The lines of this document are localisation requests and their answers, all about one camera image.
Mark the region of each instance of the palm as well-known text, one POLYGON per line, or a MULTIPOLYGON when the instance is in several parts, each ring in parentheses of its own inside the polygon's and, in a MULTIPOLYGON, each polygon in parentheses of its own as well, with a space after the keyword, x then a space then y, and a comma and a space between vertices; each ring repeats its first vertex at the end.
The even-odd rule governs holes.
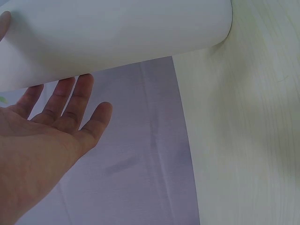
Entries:
POLYGON ((0 108, 0 168, 7 172, 0 176, 0 199, 10 201, 11 207, 4 210, 7 215, 19 209, 19 215, 11 215, 11 218, 19 217, 40 201, 63 174, 98 143, 109 123, 112 107, 102 103, 90 121, 78 130, 90 98, 93 77, 78 78, 63 112, 74 82, 74 78, 59 81, 44 110, 32 120, 27 118, 43 85, 27 89, 16 105, 0 108))

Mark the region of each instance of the table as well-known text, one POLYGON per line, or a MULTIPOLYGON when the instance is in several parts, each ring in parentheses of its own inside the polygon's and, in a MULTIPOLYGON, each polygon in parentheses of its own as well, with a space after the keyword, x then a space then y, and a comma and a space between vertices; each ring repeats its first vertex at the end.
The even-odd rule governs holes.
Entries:
POLYGON ((232 6, 226 41, 173 57, 201 224, 300 224, 300 1, 232 6))

